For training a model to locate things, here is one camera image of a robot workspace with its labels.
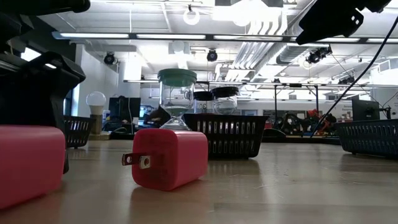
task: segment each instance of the glass jar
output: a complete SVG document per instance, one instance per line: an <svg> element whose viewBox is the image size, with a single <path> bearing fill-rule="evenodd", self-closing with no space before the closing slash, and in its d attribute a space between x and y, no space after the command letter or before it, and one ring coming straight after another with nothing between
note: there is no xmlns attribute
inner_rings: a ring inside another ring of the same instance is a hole
<svg viewBox="0 0 398 224"><path fill-rule="evenodd" d="M186 69L169 68L161 70L157 78L160 83L160 106L172 117L160 128L190 130L182 121L182 116L193 106L196 73Z"/></svg>
<svg viewBox="0 0 398 224"><path fill-rule="evenodd" d="M193 111L195 114L211 113L213 107L213 95L209 91L197 91L193 93Z"/></svg>
<svg viewBox="0 0 398 224"><path fill-rule="evenodd" d="M231 115L238 107L236 95L239 89L237 87L219 87L211 90L213 95L213 109L216 114Z"/></svg>

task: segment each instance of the black cable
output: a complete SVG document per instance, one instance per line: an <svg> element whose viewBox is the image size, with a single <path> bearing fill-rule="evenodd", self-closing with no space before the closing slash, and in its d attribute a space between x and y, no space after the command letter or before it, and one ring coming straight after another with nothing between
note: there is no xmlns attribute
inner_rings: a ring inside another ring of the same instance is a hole
<svg viewBox="0 0 398 224"><path fill-rule="evenodd" d="M321 118L321 120L319 120L317 126L315 127L315 129L313 130L310 138L313 137L313 135L316 133L319 125L322 124L322 122L325 120L325 118L330 114L330 112L333 110L333 108L338 104L338 102L340 102L340 100L344 97L344 95L348 92L348 90L353 87L358 81L359 79L362 78L362 76L365 75L365 73L372 67L373 63L376 61L376 59L378 58L381 50L383 49L383 47L385 46L385 44L387 43L387 40L390 38L392 31L394 31L394 29L396 28L398 24L398 16L396 18L396 20L394 21L390 31L388 32L388 34L386 35L386 38L384 38L383 43L380 45L379 50L376 52L374 58L372 59L372 61L369 63L369 65L365 68L365 70L362 72L362 74L359 75L359 77L357 79L355 79L355 81L344 91L344 93L336 100L335 104L333 104L333 106L328 110L328 112Z"/></svg>
<svg viewBox="0 0 398 224"><path fill-rule="evenodd" d="M336 62L340 65L340 67L344 70L344 72L348 75L348 76L351 76L348 72L347 72L347 70L342 66L342 64L340 64L340 62L337 60L337 58L332 54L331 55L335 60L336 60ZM370 98L372 98L375 102L377 102L378 104L379 104L379 106L382 108L382 109L384 109L384 106L382 106L378 101L377 101L377 99L375 99L367 90L365 90L363 87L361 87L361 89L366 93L366 94L368 94L369 96L370 96Z"/></svg>
<svg viewBox="0 0 398 224"><path fill-rule="evenodd" d="M384 108L384 106L385 106L388 102L390 102L397 94L398 94L398 92L396 92L396 93L394 94L394 96L392 96L387 102L385 102L385 103L383 104L383 108Z"/></svg>

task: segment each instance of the plastic basket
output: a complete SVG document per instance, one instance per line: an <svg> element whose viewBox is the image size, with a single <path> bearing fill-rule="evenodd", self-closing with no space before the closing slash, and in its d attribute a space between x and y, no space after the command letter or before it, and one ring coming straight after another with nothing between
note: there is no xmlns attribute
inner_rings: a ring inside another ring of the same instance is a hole
<svg viewBox="0 0 398 224"><path fill-rule="evenodd" d="M398 156L398 119L336 123L335 127L344 151Z"/></svg>
<svg viewBox="0 0 398 224"><path fill-rule="evenodd" d="M94 119L77 116L64 116L64 118L67 147L74 147L77 149L78 147L85 146L87 144Z"/></svg>
<svg viewBox="0 0 398 224"><path fill-rule="evenodd" d="M250 158L259 154L267 116L185 114L193 131L208 140L209 158Z"/></svg>

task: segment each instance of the hourglass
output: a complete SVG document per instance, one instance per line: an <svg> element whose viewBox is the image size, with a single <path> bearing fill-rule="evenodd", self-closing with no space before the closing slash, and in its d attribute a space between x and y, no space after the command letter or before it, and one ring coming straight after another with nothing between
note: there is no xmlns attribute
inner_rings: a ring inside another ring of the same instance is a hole
<svg viewBox="0 0 398 224"><path fill-rule="evenodd" d="M186 69L168 68L161 70L157 78L160 83L160 106L172 117L160 128L190 131L182 116L193 106L193 86L197 74Z"/></svg>

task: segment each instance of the green hourglass cap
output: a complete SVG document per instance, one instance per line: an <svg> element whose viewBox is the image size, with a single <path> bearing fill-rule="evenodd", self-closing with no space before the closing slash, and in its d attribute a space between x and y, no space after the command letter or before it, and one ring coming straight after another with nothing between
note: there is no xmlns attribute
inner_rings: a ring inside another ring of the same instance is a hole
<svg viewBox="0 0 398 224"><path fill-rule="evenodd" d="M159 71L157 78L164 85L183 87L190 86L197 81L197 74L182 68L168 68Z"/></svg>

